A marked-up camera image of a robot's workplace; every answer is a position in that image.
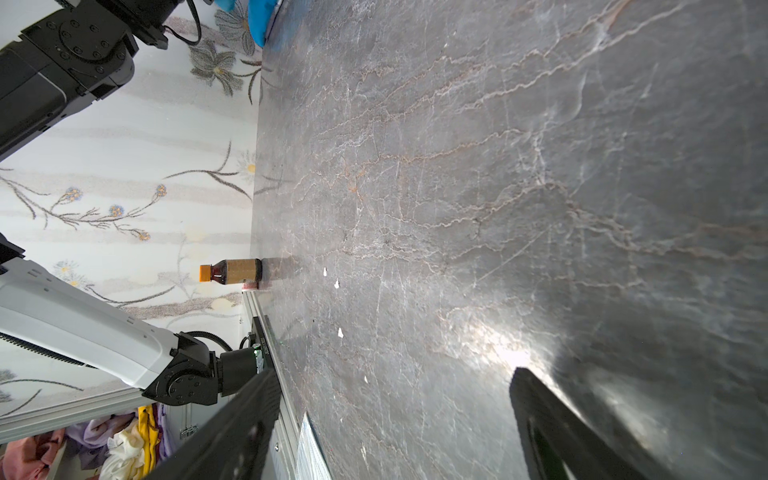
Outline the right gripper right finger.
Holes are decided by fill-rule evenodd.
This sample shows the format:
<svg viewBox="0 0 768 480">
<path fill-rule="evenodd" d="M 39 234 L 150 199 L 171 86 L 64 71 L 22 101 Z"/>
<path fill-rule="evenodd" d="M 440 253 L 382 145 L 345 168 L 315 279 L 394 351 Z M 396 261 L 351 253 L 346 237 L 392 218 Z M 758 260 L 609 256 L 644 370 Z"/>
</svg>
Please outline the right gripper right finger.
<svg viewBox="0 0 768 480">
<path fill-rule="evenodd" d="M 530 370 L 515 370 L 509 395 L 531 479 L 644 477 Z"/>
</svg>

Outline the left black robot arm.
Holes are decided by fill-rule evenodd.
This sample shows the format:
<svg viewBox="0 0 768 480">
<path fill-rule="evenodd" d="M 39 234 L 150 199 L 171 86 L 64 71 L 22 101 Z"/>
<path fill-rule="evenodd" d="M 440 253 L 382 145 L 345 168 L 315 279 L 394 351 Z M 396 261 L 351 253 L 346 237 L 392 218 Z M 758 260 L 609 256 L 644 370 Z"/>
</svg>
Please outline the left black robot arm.
<svg viewBox="0 0 768 480">
<path fill-rule="evenodd" d="M 107 98 L 134 74 L 140 44 L 166 49 L 172 1 L 62 2 L 1 51 L 1 154 Z M 169 406 L 212 405 L 257 374 L 253 347 L 209 349 L 207 332 L 174 333 L 135 319 L 1 244 L 1 337 L 95 368 Z"/>
</svg>

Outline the small medicine bottle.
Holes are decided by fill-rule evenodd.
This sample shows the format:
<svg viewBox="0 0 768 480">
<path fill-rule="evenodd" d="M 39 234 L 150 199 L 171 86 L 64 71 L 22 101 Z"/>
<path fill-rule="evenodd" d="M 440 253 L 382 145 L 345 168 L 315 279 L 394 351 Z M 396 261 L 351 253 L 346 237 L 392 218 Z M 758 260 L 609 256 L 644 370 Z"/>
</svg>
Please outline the small medicine bottle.
<svg viewBox="0 0 768 480">
<path fill-rule="evenodd" d="M 221 285 L 255 283 L 258 284 L 263 275 L 261 259 L 222 260 L 213 265 L 199 267 L 200 282 L 215 282 Z"/>
</svg>

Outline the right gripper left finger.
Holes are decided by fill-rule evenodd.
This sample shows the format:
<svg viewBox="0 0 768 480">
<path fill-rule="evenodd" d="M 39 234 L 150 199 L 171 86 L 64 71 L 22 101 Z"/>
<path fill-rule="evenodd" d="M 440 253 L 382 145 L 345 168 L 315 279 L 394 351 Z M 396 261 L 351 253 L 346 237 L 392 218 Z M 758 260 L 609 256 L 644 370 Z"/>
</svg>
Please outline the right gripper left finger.
<svg viewBox="0 0 768 480">
<path fill-rule="evenodd" d="M 267 369 L 259 373 L 147 478 L 259 479 L 279 416 L 281 396 L 277 372 Z"/>
</svg>

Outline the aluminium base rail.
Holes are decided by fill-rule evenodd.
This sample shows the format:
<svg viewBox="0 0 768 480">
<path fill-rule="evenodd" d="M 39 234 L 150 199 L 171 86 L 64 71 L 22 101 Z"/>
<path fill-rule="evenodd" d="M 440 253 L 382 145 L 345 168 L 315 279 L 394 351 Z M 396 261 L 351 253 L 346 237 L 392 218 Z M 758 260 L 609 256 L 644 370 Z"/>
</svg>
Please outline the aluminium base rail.
<svg viewBox="0 0 768 480">
<path fill-rule="evenodd" d="M 266 310 L 261 306 L 259 295 L 256 290 L 244 290 L 243 299 L 243 320 L 250 322 L 251 331 L 253 316 L 259 316 L 262 319 L 264 327 L 271 336 L 272 351 L 276 354 L 281 366 L 283 384 L 280 384 L 280 398 L 278 417 L 274 425 L 273 433 L 269 441 L 267 452 L 267 466 L 263 479 L 313 479 L 311 464 L 306 459 L 307 447 L 305 446 L 304 429 L 302 428 L 302 419 L 297 415 L 292 405 L 288 391 L 286 367 L 279 356 L 279 341 L 273 332 L 271 322 L 266 315 Z"/>
</svg>

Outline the folded blue t-shirt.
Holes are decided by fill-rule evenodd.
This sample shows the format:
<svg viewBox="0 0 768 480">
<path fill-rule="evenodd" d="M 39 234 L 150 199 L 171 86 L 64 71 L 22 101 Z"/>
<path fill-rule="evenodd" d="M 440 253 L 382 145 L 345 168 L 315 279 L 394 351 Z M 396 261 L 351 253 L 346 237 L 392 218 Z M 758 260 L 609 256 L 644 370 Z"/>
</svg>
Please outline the folded blue t-shirt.
<svg viewBox="0 0 768 480">
<path fill-rule="evenodd" d="M 275 0 L 216 0 L 215 23 L 225 39 L 252 55 L 256 48 L 265 46 L 270 23 L 280 4 Z"/>
</svg>

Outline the pile of coloured clothes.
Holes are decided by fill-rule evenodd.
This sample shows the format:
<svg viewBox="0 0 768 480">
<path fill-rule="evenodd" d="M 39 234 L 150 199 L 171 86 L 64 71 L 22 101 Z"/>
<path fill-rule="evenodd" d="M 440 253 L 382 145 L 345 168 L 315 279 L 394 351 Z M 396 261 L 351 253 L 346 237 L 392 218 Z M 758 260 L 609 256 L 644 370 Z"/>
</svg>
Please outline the pile of coloured clothes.
<svg viewBox="0 0 768 480">
<path fill-rule="evenodd" d="M 167 413 L 155 403 L 12 441 L 1 453 L 1 477 L 51 479 L 54 461 L 70 447 L 94 479 L 146 479 L 175 450 Z"/>
</svg>

